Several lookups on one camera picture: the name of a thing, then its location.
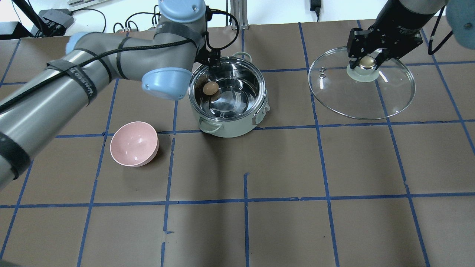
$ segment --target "wire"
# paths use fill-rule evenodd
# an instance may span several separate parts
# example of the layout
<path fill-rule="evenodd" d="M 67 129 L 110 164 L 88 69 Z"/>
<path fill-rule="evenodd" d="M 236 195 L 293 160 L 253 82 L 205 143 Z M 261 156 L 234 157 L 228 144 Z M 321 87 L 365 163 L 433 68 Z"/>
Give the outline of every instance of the wire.
<path fill-rule="evenodd" d="M 79 12 L 79 11 L 82 11 L 82 10 L 92 10 L 92 11 L 97 11 L 97 12 L 99 12 L 99 13 L 102 14 L 102 16 L 104 17 L 104 28 L 102 29 L 102 32 L 104 33 L 104 32 L 105 32 L 105 27 L 106 27 L 106 25 L 107 25 L 107 20 L 105 19 L 104 13 L 100 12 L 99 10 L 95 10 L 95 9 L 79 9 L 79 10 L 73 11 L 72 14 L 74 14 L 74 13 L 76 13 L 76 12 Z"/>
<path fill-rule="evenodd" d="M 129 19 L 131 19 L 133 16 L 140 15 L 140 14 L 155 15 L 156 13 L 152 13 L 152 12 L 137 12 L 137 13 L 135 13 L 135 14 L 130 15 L 130 16 L 125 20 L 125 24 L 127 25 L 127 23 L 129 22 Z"/>
<path fill-rule="evenodd" d="M 152 17 L 152 25 L 155 25 L 155 27 L 158 26 L 158 22 L 160 22 L 160 16 L 162 15 L 162 14 L 160 13 L 160 10 L 159 10 L 158 13 L 157 13 L 157 7 L 158 7 L 158 5 L 155 5 L 155 6 L 153 7 L 154 15 L 153 15 L 153 17 Z"/>
<path fill-rule="evenodd" d="M 228 0 L 226 0 L 226 13 L 228 12 Z M 226 26 L 228 25 L 228 15 L 226 15 Z"/>
<path fill-rule="evenodd" d="M 11 0 L 11 5 L 13 6 L 13 10 L 15 11 L 15 14 L 17 14 L 18 20 L 23 25 L 23 22 L 21 22 L 20 16 L 18 15 L 17 9 L 15 8 L 15 4 L 13 4 L 13 0 Z"/>
<path fill-rule="evenodd" d="M 227 16 L 230 16 L 234 22 L 236 23 L 236 35 L 234 36 L 234 39 L 232 41 L 230 41 L 227 45 L 221 47 L 221 48 L 214 48 L 212 47 L 210 44 L 209 44 L 209 33 L 206 32 L 206 44 L 208 45 L 209 48 L 211 48 L 211 50 L 223 50 L 223 49 L 226 49 L 228 48 L 230 45 L 232 45 L 234 43 L 234 41 L 236 41 L 236 39 L 238 38 L 239 36 L 239 22 L 238 20 L 236 19 L 236 17 L 234 17 L 232 14 L 230 13 L 227 13 L 226 11 L 222 11 L 222 10 L 215 10 L 215 9 L 210 9 L 210 11 L 213 13 L 213 14 L 222 14 L 222 15 L 227 15 Z"/>
<path fill-rule="evenodd" d="M 116 23 L 114 24 L 114 28 L 112 29 L 113 32 L 115 32 L 115 26 L 117 26 L 117 25 L 120 25 L 120 27 L 122 28 L 122 30 L 125 31 L 124 26 L 122 25 L 122 23 L 116 22 Z"/>
<path fill-rule="evenodd" d="M 132 27 L 130 27 L 130 23 L 135 24 L 135 27 L 137 28 L 137 31 L 139 31 L 139 26 L 137 26 L 137 23 L 133 22 L 132 20 L 129 20 L 129 29 L 132 31 Z"/>
<path fill-rule="evenodd" d="M 112 54 L 116 54 L 116 53 L 125 52 L 125 51 L 139 51 L 139 50 L 151 50 L 151 49 L 159 49 L 159 48 L 168 48 L 168 47 L 179 46 L 179 45 L 183 45 L 183 44 L 191 43 L 191 42 L 192 42 L 191 39 L 186 39 L 186 40 L 183 40 L 183 41 L 178 41 L 178 42 L 173 42 L 173 43 L 168 43 L 168 44 L 161 44 L 161 45 L 152 45 L 152 46 L 144 46 L 144 47 L 117 48 L 117 49 L 113 49 L 113 50 L 104 52 L 102 54 L 99 54 L 95 57 L 92 57 L 92 58 L 78 64 L 78 66 L 79 67 L 84 67 L 87 64 L 92 63 L 92 62 L 94 62 L 94 61 L 96 61 L 100 58 L 103 58 L 103 57 L 106 57 L 106 56 L 109 56 L 109 55 L 112 55 Z M 6 110 L 8 110 L 12 106 L 14 106 L 17 102 L 23 100 L 25 97 L 27 97 L 28 95 L 34 93 L 35 91 L 37 91 L 41 87 L 43 87 L 43 86 L 45 86 L 45 85 L 47 85 L 51 82 L 54 82 L 54 81 L 58 80 L 59 78 L 63 77 L 64 75 L 66 75 L 66 72 L 61 71 L 60 73 L 58 73 L 58 74 L 56 74 L 56 75 L 40 82 L 39 84 L 33 86 L 32 88 L 24 91 L 23 93 L 19 94 L 18 96 L 14 97 L 11 100 L 9 100 L 9 101 L 5 102 L 4 104 L 0 105 L 0 114 L 4 113 Z"/>
<path fill-rule="evenodd" d="M 33 9 L 33 11 L 34 11 L 34 8 L 33 8 L 33 6 L 31 5 L 30 1 L 27 0 L 27 2 L 28 2 L 28 5 L 30 5 L 31 9 Z M 38 15 L 38 16 L 35 16 L 35 17 L 36 17 L 36 21 L 37 21 L 38 24 L 39 24 L 39 29 L 38 29 L 38 31 L 37 31 L 36 34 L 35 34 L 35 38 L 44 37 L 44 36 L 45 36 L 45 34 L 44 34 L 45 31 L 44 31 L 43 25 L 41 24 L 41 21 L 40 21 L 41 18 L 39 18 L 39 15 Z"/>
<path fill-rule="evenodd" d="M 440 44 L 436 47 L 436 49 L 432 50 L 432 40 L 434 39 L 434 36 L 436 34 L 437 27 L 439 26 L 440 18 L 442 17 L 442 13 L 444 12 L 445 6 L 443 6 L 440 9 L 439 16 L 437 16 L 436 23 L 434 25 L 434 28 L 432 29 L 432 33 L 430 34 L 430 39 L 429 39 L 429 51 L 428 54 L 429 56 L 435 54 L 439 49 L 449 40 L 449 38 L 453 35 L 453 31 L 450 31 L 447 36 L 440 42 Z"/>

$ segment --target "robotic arm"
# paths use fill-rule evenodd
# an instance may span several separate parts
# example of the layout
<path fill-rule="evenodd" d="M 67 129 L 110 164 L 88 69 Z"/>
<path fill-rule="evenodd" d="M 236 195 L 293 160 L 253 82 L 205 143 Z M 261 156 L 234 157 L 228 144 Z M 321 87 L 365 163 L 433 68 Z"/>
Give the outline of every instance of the robotic arm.
<path fill-rule="evenodd" d="M 205 51 L 207 7 L 203 0 L 162 0 L 160 10 L 152 41 L 78 33 L 62 59 L 0 102 L 0 190 L 113 79 L 142 81 L 145 92 L 171 100 L 186 95 L 198 51 Z M 38 90 L 26 97 L 32 88 Z"/>
<path fill-rule="evenodd" d="M 420 30 L 449 0 L 388 0 L 376 21 L 367 30 L 353 28 L 348 38 L 350 68 L 367 66 L 361 61 L 376 49 L 381 53 L 370 63 L 379 68 L 384 61 L 401 58 L 422 44 Z M 447 4 L 447 19 L 457 41 L 475 49 L 475 3 L 470 0 L 451 0 Z"/>
<path fill-rule="evenodd" d="M 457 40 L 475 49 L 475 4 L 469 1 L 451 0 L 449 4 L 457 5 L 449 5 L 447 14 L 456 14 L 451 26 Z M 351 67 L 359 66 L 377 48 L 383 51 L 376 58 L 377 67 L 407 54 L 422 43 L 419 30 L 444 5 L 445 0 L 388 0 L 373 26 L 351 30 L 347 46 L 348 55 L 355 59 Z M 46 70 L 0 102 L 0 190 L 18 178 L 112 79 L 142 81 L 147 93 L 179 100 L 186 94 L 195 60 L 211 70 L 219 67 L 219 50 L 225 47 L 205 49 L 210 18 L 203 0 L 161 0 L 160 10 L 163 17 L 153 41 L 76 34 L 66 56 L 50 62 Z"/>

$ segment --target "black device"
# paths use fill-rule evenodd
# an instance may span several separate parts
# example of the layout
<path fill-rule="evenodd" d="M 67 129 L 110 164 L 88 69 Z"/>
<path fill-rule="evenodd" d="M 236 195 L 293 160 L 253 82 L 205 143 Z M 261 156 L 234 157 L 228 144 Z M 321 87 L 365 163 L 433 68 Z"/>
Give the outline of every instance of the black device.
<path fill-rule="evenodd" d="M 30 35 L 30 32 L 17 21 L 0 22 L 0 40 L 19 39 Z"/>
<path fill-rule="evenodd" d="M 375 58 L 376 66 L 391 58 L 401 58 L 422 44 L 420 30 L 435 15 L 418 14 L 401 4 L 399 0 L 388 0 L 376 21 L 367 30 L 352 28 L 346 45 L 350 68 L 354 69 L 360 60 L 376 49 L 381 53 Z"/>
<path fill-rule="evenodd" d="M 25 0 L 13 0 L 13 2 L 35 25 L 30 36 L 62 36 L 66 32 L 66 28 L 74 22 L 71 12 L 66 9 L 42 10 L 38 15 Z"/>
<path fill-rule="evenodd" d="M 322 0 L 310 0 L 310 11 L 315 11 L 317 21 L 320 20 L 320 9 L 322 9 Z"/>

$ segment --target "stainless steel pot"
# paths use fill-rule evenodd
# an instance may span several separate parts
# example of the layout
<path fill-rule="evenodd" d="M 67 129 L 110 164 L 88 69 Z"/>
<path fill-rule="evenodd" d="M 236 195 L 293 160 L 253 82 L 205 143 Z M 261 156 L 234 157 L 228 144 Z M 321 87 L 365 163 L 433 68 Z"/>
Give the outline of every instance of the stainless steel pot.
<path fill-rule="evenodd" d="M 248 133 L 270 110 L 264 77 L 251 62 L 238 57 L 222 57 L 221 68 L 210 72 L 197 68 L 188 88 L 188 96 L 199 128 L 219 137 Z M 218 83 L 214 95 L 203 93 L 208 81 Z"/>

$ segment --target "egg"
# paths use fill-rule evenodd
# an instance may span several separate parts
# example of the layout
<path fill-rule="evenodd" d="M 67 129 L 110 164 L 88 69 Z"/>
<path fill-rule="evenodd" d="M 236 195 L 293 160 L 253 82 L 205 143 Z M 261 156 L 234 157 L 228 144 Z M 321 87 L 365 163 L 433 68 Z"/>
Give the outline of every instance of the egg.
<path fill-rule="evenodd" d="M 208 82 L 203 87 L 203 92 L 205 95 L 214 95 L 219 90 L 217 82 Z"/>

